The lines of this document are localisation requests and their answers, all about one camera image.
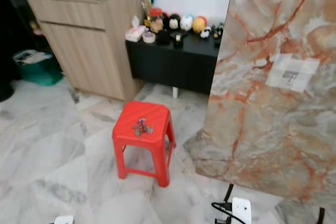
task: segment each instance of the tissue box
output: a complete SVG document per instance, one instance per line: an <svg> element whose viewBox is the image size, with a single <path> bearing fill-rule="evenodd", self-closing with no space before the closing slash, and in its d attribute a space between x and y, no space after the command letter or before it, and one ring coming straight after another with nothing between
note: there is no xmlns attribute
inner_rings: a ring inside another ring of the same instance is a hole
<svg viewBox="0 0 336 224"><path fill-rule="evenodd" d="M145 31L146 31L145 26L138 26L137 28L131 28L126 32L125 39L131 42L138 42Z"/></svg>

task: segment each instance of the paper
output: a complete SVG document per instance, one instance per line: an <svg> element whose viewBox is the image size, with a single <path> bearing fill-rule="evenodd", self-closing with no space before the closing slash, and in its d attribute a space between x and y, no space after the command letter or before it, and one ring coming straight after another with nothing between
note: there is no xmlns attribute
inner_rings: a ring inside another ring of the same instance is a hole
<svg viewBox="0 0 336 224"><path fill-rule="evenodd" d="M318 59L301 60L294 59L293 54L278 54L266 85L303 93L319 64Z"/></svg>

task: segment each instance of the teal basket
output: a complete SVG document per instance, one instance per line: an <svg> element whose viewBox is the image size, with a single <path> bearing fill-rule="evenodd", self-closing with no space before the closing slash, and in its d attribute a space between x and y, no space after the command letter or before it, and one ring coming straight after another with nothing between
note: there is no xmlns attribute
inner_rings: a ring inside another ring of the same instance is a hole
<svg viewBox="0 0 336 224"><path fill-rule="evenodd" d="M37 63L23 64L21 59L23 54L28 51L22 51L13 56L18 70L25 81L37 83L41 86L52 86L59 82L62 78L61 68L55 58L50 54L46 54L49 58Z"/></svg>

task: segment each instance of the white figurine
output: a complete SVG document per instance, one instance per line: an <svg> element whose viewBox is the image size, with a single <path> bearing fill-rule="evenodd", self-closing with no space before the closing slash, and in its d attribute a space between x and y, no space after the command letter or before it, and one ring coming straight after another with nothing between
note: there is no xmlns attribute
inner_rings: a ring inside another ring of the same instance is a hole
<svg viewBox="0 0 336 224"><path fill-rule="evenodd" d="M210 33L211 33L211 27L207 26L202 30L200 36L202 39L206 39L210 36Z"/></svg>
<svg viewBox="0 0 336 224"><path fill-rule="evenodd" d="M183 15L180 21L182 30L189 31L192 28L194 18L190 14Z"/></svg>

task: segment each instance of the marble table top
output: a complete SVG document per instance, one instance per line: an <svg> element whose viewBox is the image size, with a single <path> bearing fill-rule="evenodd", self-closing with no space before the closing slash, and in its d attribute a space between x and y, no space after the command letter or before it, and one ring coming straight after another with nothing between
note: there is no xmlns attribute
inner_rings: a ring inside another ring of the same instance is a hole
<svg viewBox="0 0 336 224"><path fill-rule="evenodd" d="M336 0L230 0L199 174L336 206Z"/></svg>

